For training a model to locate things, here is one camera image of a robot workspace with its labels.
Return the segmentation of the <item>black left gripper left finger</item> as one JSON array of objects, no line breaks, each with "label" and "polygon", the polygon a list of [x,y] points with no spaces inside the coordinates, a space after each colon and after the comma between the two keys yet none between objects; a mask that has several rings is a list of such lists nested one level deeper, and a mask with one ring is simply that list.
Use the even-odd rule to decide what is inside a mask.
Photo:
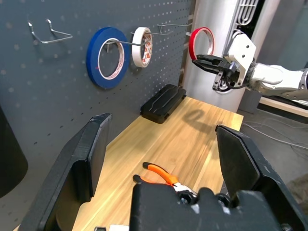
[{"label": "black left gripper left finger", "polygon": [[20,224],[22,231],[70,231],[80,206],[95,195],[112,114],[92,117],[60,151]]}]

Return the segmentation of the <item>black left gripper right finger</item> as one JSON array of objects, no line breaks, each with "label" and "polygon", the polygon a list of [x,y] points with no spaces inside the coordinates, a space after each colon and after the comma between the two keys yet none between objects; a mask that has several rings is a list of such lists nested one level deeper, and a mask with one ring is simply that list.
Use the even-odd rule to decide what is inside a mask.
[{"label": "black left gripper right finger", "polygon": [[292,228],[294,198],[251,138],[216,127],[228,195],[215,196],[217,228]]}]

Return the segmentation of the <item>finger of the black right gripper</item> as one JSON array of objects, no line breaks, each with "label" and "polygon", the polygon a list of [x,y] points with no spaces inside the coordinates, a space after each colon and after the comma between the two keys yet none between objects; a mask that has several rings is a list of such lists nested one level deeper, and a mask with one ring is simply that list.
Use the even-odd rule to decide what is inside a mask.
[{"label": "finger of the black right gripper", "polygon": [[217,65],[212,64],[209,61],[205,60],[192,60],[192,63],[199,67],[200,69],[212,73],[212,74],[218,74],[219,73],[219,68]]},{"label": "finger of the black right gripper", "polygon": [[197,55],[197,61],[207,64],[219,64],[223,62],[223,58],[209,54],[205,55],[199,54]]}]

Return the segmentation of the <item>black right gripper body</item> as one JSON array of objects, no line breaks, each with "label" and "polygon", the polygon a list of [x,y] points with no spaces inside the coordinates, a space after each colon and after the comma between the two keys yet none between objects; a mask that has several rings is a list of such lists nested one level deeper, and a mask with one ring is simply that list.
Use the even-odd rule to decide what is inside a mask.
[{"label": "black right gripper body", "polygon": [[219,73],[216,75],[212,89],[214,91],[230,91],[238,90],[241,87],[235,86],[236,82],[233,81],[233,76],[239,75],[237,66],[234,61],[228,63],[227,61],[221,62],[218,65]]}]

